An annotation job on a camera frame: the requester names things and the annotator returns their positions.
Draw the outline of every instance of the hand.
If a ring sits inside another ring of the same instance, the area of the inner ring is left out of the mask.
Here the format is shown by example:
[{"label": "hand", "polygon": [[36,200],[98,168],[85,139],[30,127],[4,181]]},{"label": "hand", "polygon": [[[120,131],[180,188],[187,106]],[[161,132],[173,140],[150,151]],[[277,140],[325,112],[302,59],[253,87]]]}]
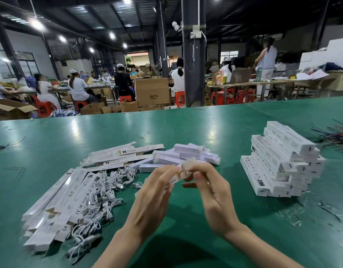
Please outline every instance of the hand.
[{"label": "hand", "polygon": [[229,233],[244,228],[237,218],[232,202],[230,184],[210,163],[195,164],[189,170],[194,172],[183,183],[184,188],[197,188],[200,191],[206,220],[211,229],[225,237]]},{"label": "hand", "polygon": [[174,185],[165,193],[164,189],[179,170],[177,166],[167,165],[151,173],[139,190],[123,229],[135,233],[142,242],[157,230],[166,214]]}]

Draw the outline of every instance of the green workbench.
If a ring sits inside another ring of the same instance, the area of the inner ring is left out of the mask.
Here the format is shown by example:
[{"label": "green workbench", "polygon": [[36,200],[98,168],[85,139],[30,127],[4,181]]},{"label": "green workbench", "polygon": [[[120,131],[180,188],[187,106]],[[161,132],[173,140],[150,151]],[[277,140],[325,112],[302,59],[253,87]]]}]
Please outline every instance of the green workbench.
[{"label": "green workbench", "polygon": [[[205,145],[221,157],[217,170],[231,184],[241,222],[260,238],[306,267],[343,267],[343,221],[321,209],[329,203],[343,215],[343,154],[325,148],[328,164],[321,179],[300,198],[257,197],[240,164],[251,154],[251,135],[262,134],[267,121],[291,126],[305,137],[309,124],[323,129],[343,122],[343,97],[119,114],[0,121],[0,268],[71,267],[65,253],[70,241],[54,244],[47,256],[24,251],[22,214],[68,169],[89,152],[136,141],[136,146],[175,143]],[[144,181],[146,174],[138,174]],[[136,189],[117,192],[125,204],[103,240],[74,267],[91,267],[113,234],[123,226]],[[165,220],[143,245],[130,267],[253,267],[240,252],[209,228],[197,190],[176,184]]]}]

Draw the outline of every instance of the electrical outlet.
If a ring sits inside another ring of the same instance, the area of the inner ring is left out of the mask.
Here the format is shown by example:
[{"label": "electrical outlet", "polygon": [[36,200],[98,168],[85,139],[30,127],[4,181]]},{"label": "electrical outlet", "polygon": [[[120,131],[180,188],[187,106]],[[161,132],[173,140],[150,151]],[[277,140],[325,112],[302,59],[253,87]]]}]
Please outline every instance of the electrical outlet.
[{"label": "electrical outlet", "polygon": [[200,39],[201,38],[201,31],[200,32],[191,32],[190,33],[190,38],[191,39]]}]

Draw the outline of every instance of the laptop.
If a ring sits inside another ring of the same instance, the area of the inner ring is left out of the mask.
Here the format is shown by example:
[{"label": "laptop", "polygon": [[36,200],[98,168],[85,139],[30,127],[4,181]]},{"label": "laptop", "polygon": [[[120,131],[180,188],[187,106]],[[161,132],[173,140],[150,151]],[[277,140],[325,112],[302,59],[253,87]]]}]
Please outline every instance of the laptop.
[{"label": "laptop", "polygon": [[231,75],[230,84],[249,82],[251,74],[251,68],[241,68],[239,70],[234,70]]}]

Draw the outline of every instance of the ceiling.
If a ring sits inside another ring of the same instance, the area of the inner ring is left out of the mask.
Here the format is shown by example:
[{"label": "ceiling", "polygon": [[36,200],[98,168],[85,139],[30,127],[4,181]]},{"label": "ceiling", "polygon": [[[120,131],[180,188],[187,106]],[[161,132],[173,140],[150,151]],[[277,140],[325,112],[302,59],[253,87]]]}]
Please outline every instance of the ceiling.
[{"label": "ceiling", "polygon": [[[151,47],[156,30],[155,0],[32,0],[44,24],[44,35],[86,37],[120,50]],[[208,42],[240,42],[252,36],[285,33],[292,28],[315,22],[321,14],[322,0],[206,0]],[[34,33],[29,18],[30,0],[0,0],[0,16],[12,30]],[[343,18],[343,0],[330,0],[328,17]],[[181,0],[167,0],[165,12],[168,45],[181,43],[171,23],[181,21]],[[112,41],[109,32],[117,39]]]}]

